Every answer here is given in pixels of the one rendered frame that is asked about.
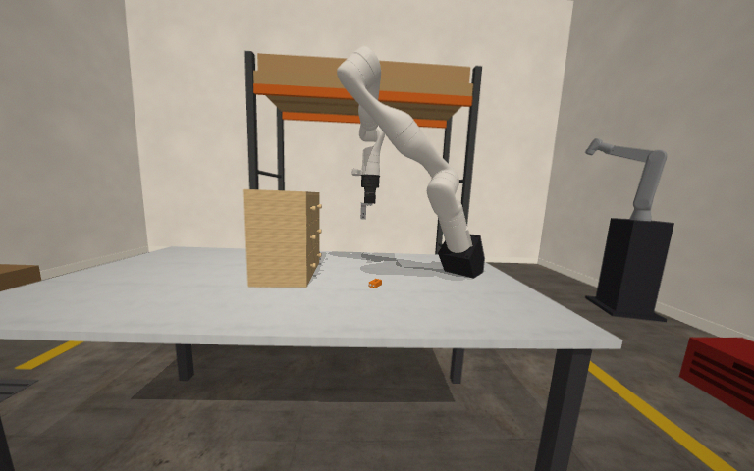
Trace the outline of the light wooden chest of drawers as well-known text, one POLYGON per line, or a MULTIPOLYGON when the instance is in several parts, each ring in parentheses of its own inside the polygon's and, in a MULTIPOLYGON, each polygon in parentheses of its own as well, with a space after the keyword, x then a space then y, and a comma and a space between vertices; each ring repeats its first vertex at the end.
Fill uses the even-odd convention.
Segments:
POLYGON ((306 195, 320 192, 244 189, 248 287, 306 288, 306 195))

